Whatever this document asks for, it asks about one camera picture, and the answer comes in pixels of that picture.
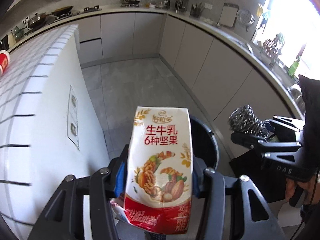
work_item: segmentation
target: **kitchen island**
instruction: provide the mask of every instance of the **kitchen island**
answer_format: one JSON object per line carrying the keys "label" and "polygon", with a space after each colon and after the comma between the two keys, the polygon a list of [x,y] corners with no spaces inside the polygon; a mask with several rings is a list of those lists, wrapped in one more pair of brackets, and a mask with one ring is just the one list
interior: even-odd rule
{"label": "kitchen island", "polygon": [[227,125],[237,107],[250,104],[261,119],[303,113],[274,73],[224,31],[170,10],[102,7],[47,25],[19,41],[70,23],[79,24],[81,67],[134,58],[160,57],[216,128],[230,158],[246,149],[234,145]]}
{"label": "kitchen island", "polygon": [[77,44],[77,25],[34,37],[10,53],[0,78],[0,213],[20,240],[68,174],[89,176],[110,162]]}

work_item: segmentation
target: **kitchen countertop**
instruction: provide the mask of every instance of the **kitchen countertop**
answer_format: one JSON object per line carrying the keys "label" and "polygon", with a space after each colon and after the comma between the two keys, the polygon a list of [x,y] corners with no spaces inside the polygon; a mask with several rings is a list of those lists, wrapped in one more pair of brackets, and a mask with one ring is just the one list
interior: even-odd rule
{"label": "kitchen countertop", "polygon": [[17,47],[25,43],[26,41],[30,40],[31,38],[49,30],[54,27],[57,27],[59,25],[72,22],[75,20],[79,20],[82,18],[92,17],[95,15],[101,15],[101,14],[108,14],[108,13],[121,13],[121,12],[146,12],[146,13],[162,13],[167,14],[172,17],[178,18],[180,20],[183,20],[189,24],[192,24],[203,31],[215,36],[217,39],[222,41],[223,43],[227,44],[229,47],[231,47],[233,50],[238,52],[242,57],[244,57],[246,60],[248,60],[252,65],[255,66],[256,70],[260,72],[263,76],[266,77],[266,79],[271,83],[279,92],[279,94],[284,98],[284,100],[289,105],[292,113],[295,115],[296,118],[300,118],[304,120],[303,113],[299,110],[297,104],[295,103],[294,99],[292,98],[291,94],[287,90],[286,86],[281,83],[279,78],[270,70],[265,64],[255,57],[254,54],[250,53],[249,50],[245,49],[243,46],[241,46],[239,43],[237,43],[237,38],[234,36],[218,29],[217,27],[214,27],[212,25],[209,25],[205,22],[202,22],[196,18],[190,17],[189,12],[186,13],[176,13],[173,10],[165,10],[165,9],[157,9],[157,8],[143,8],[143,7],[120,7],[119,5],[113,5],[113,6],[102,6],[100,11],[93,11],[88,12],[84,14],[75,15],[63,20],[60,20],[58,22],[49,24],[44,26],[43,28],[35,31],[34,33],[25,36],[23,39],[21,39],[19,42],[17,42],[12,48],[8,50],[10,53],[11,51],[15,50]]}

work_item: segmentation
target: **gray floor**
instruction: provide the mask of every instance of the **gray floor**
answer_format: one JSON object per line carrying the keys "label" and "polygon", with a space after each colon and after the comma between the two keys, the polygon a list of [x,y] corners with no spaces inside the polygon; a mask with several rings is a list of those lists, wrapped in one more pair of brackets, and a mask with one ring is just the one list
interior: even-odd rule
{"label": "gray floor", "polygon": [[[104,131],[110,159],[118,157],[124,145],[130,142],[137,106],[186,107],[190,114],[210,126],[191,96],[159,58],[112,62],[85,68],[82,73]],[[228,155],[219,140],[218,146],[220,149],[218,171],[232,176]],[[167,239],[194,240],[203,204],[203,200],[193,197],[187,234],[171,235],[167,236]],[[229,218],[230,211],[226,210],[224,239],[229,239]],[[121,240],[145,239],[144,231],[139,228],[122,222],[116,227]],[[290,236],[295,228],[287,228],[287,235]]]}

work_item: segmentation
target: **tiled floor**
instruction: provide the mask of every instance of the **tiled floor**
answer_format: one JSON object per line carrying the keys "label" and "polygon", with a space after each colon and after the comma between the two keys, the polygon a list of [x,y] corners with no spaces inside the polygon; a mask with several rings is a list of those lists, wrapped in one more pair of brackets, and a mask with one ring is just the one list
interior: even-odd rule
{"label": "tiled floor", "polygon": [[207,122],[176,77],[159,58],[107,63],[82,70],[105,134],[110,159],[129,143],[137,106],[187,107]]}

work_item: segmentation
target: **trash can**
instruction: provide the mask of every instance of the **trash can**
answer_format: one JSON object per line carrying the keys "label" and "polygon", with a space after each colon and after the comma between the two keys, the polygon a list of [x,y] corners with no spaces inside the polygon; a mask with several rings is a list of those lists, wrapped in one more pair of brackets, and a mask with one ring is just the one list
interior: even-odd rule
{"label": "trash can", "polygon": [[219,148],[213,131],[202,121],[190,115],[193,154],[208,167],[217,169]]}

